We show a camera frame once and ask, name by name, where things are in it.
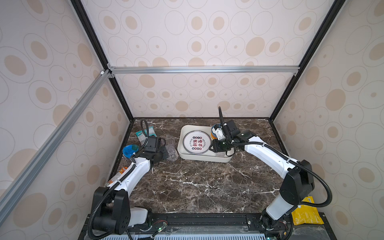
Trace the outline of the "blue bowl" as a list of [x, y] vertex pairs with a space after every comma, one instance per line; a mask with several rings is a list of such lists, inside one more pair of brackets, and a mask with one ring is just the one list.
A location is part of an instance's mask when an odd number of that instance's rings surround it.
[[221, 124], [215, 124], [212, 126], [212, 129], [211, 129], [211, 132], [212, 132], [212, 135], [216, 136], [216, 132], [217, 132], [217, 129], [220, 129], [221, 128]]

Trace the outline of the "clear plastic cup front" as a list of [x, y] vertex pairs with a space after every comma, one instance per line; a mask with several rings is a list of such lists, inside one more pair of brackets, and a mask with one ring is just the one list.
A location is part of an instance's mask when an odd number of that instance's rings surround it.
[[171, 162], [175, 162], [179, 158], [179, 154], [174, 146], [166, 145], [168, 157], [167, 160]]

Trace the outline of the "white plate red green characters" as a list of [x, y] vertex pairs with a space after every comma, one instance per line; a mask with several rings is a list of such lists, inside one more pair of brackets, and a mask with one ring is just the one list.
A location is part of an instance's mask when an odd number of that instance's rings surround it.
[[206, 153], [211, 146], [211, 137], [202, 131], [191, 131], [187, 133], [183, 139], [185, 150], [194, 155]]

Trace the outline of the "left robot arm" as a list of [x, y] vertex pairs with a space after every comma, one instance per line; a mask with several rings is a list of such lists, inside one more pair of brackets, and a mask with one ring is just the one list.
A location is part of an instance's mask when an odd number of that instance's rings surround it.
[[87, 233], [92, 240], [101, 240], [112, 234], [123, 234], [129, 227], [149, 221], [150, 211], [131, 207], [129, 197], [151, 168], [168, 158], [166, 140], [155, 136], [145, 139], [142, 146], [130, 145], [123, 156], [131, 163], [111, 179], [105, 187], [96, 189]]

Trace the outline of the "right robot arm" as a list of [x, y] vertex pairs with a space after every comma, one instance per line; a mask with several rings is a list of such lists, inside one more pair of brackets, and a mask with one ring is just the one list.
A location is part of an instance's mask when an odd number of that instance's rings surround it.
[[[298, 206], [306, 205], [323, 208], [333, 200], [329, 185], [312, 170], [312, 165], [305, 160], [297, 161], [268, 145], [251, 131], [244, 131], [236, 136], [224, 134], [223, 131], [211, 130], [213, 137], [210, 150], [227, 152], [241, 149], [267, 164], [283, 179], [278, 196], [262, 211], [261, 221], [266, 229], [272, 229], [283, 215], [292, 213]], [[327, 193], [327, 199], [320, 203], [304, 202], [314, 190], [317, 179]]]

